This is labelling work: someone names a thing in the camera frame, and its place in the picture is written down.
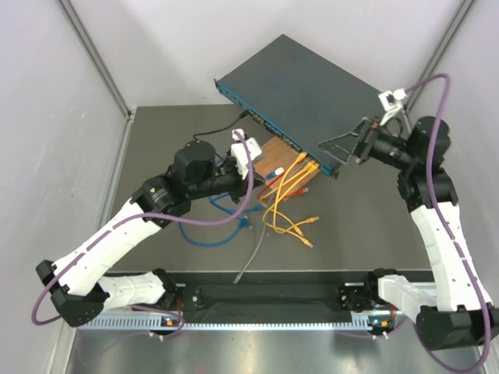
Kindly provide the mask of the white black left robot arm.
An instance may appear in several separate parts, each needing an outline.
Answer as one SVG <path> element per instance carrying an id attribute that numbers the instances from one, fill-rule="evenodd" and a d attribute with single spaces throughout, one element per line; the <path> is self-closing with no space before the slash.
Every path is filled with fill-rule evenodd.
<path id="1" fill-rule="evenodd" d="M 36 272 L 51 302 L 71 327 L 82 326 L 103 311 L 131 305 L 172 307 L 177 286 L 163 269 L 136 275 L 108 275 L 108 271 L 142 241 L 184 216 L 197 199 L 227 193 L 248 203 L 262 178 L 253 162 L 263 156 L 254 138 L 237 140 L 228 157 L 217 164 L 214 147 L 191 141 L 175 153 L 168 170 L 147 179 L 118 213 L 79 248 L 56 261 L 44 260 Z"/>

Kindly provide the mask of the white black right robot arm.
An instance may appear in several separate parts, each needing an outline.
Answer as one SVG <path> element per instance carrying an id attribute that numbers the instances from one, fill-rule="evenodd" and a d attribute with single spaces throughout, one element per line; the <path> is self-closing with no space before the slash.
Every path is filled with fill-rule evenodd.
<path id="1" fill-rule="evenodd" d="M 430 261 L 436 294 L 429 295 L 401 272 L 378 268 L 364 281 L 366 303 L 402 311 L 430 351 L 486 347 L 498 335 L 498 310 L 472 264 L 460 222 L 455 186 L 444 170 L 451 145 L 445 122 L 418 120 L 408 138 L 387 131 L 378 119 L 320 143 L 331 156 L 346 153 L 362 164 L 370 158 L 399 171 L 398 192 L 416 225 Z"/>

